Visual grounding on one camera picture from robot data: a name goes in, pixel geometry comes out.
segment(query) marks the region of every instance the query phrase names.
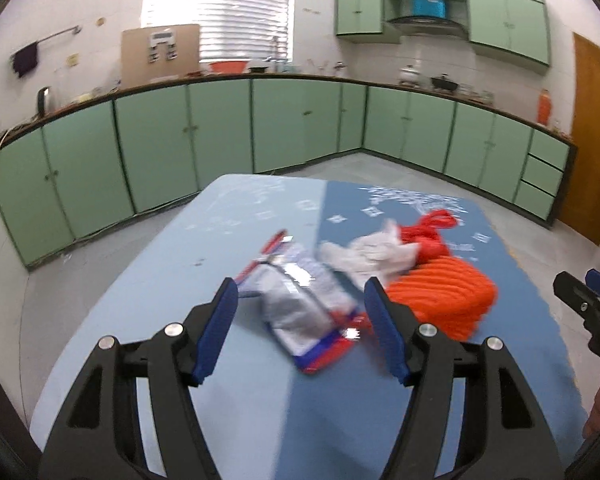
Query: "tile floor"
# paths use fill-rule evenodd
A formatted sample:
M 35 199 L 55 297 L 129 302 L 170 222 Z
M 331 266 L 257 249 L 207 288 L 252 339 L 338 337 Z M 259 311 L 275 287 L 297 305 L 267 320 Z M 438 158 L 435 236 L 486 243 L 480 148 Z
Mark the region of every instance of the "tile floor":
M 593 243 L 560 222 L 549 231 L 458 186 L 363 153 L 291 175 L 419 190 L 478 203 L 560 324 L 583 406 L 590 409 L 600 386 L 600 359 L 587 349 L 588 333 L 580 317 L 554 297 L 552 282 L 562 270 L 579 278 L 591 267 L 600 270 L 600 250 Z M 20 380 L 27 423 L 51 368 L 84 317 L 179 210 L 168 210 L 107 235 L 31 273 L 20 330 Z

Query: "white tiled wall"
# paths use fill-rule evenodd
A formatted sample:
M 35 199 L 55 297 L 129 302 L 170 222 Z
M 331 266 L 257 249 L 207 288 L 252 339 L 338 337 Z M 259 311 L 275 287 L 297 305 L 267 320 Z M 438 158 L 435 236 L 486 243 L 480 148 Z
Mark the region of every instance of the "white tiled wall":
M 294 0 L 294 62 L 314 72 L 343 60 L 345 75 L 395 82 L 397 70 L 419 65 L 424 75 L 448 73 L 459 82 L 489 89 L 496 105 L 527 119 L 535 116 L 538 91 L 548 88 L 554 115 L 571 127 L 574 53 L 571 31 L 600 45 L 600 12 L 591 0 L 547 0 L 554 67 L 544 78 L 526 70 L 476 56 L 467 43 L 442 38 L 406 38 L 400 45 L 353 45 L 333 35 L 334 0 Z M 142 0 L 11 0 L 0 16 L 0 131 L 35 113 L 36 92 L 52 86 L 61 103 L 95 87 L 111 85 L 120 73 L 120 32 L 139 27 Z M 97 27 L 98 18 L 106 19 Z M 9 56 L 26 44 L 74 25 L 77 36 L 63 35 L 41 45 L 40 65 L 18 79 Z M 69 54 L 80 63 L 65 66 Z M 0 380 L 22 414 L 18 373 L 20 310 L 27 275 L 0 221 Z

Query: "drawer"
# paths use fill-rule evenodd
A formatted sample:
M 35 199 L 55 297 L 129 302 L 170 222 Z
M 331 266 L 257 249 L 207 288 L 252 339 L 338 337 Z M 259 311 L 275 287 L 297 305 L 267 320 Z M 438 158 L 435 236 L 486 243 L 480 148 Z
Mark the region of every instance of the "drawer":
M 520 182 L 515 204 L 546 220 L 554 204 L 554 197 L 525 182 Z
M 567 163 L 567 156 L 569 155 L 569 145 L 558 139 L 554 139 L 544 132 L 534 130 L 534 138 L 531 142 L 529 153 L 548 162 L 559 170 L 563 170 Z
M 528 156 L 522 180 L 555 196 L 562 180 L 562 172 L 545 164 L 542 160 Z

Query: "white cloth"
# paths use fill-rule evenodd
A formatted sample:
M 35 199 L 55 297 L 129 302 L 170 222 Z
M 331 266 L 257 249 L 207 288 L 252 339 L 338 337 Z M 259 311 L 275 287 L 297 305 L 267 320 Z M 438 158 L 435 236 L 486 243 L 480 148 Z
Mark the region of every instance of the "white cloth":
M 353 284 L 364 290 L 366 280 L 375 276 L 382 285 L 398 278 L 416 264 L 420 244 L 402 244 L 400 226 L 386 220 L 382 230 L 356 238 L 348 247 L 322 242 L 318 259 L 344 272 Z

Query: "blue table surface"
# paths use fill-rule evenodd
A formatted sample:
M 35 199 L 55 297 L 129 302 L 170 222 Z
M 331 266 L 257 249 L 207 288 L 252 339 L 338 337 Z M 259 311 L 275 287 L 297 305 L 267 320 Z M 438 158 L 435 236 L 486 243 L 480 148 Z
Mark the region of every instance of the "blue table surface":
M 30 432 L 43 447 L 86 357 L 105 334 L 121 342 L 151 337 L 211 299 L 276 231 L 308 248 L 341 245 L 377 231 L 385 218 L 414 224 L 437 208 L 459 226 L 442 231 L 454 254 L 486 273 L 498 301 L 472 341 L 498 335 L 536 394 L 564 463 L 579 448 L 586 419 L 558 325 L 471 201 L 417 191 L 305 178 L 226 175 L 208 186 L 157 235 L 92 309 L 56 362 L 34 410 Z M 362 307 L 362 294 L 339 279 Z M 147 462 L 164 473 L 148 385 L 139 380 Z M 253 301 L 241 301 L 218 360 L 191 390 L 203 433 L 224 480 L 379 478 L 402 423 L 410 389 L 385 370 L 375 342 L 357 345 L 316 376 L 295 370 L 264 329 Z M 456 380 L 439 473 L 452 468 L 462 417 Z

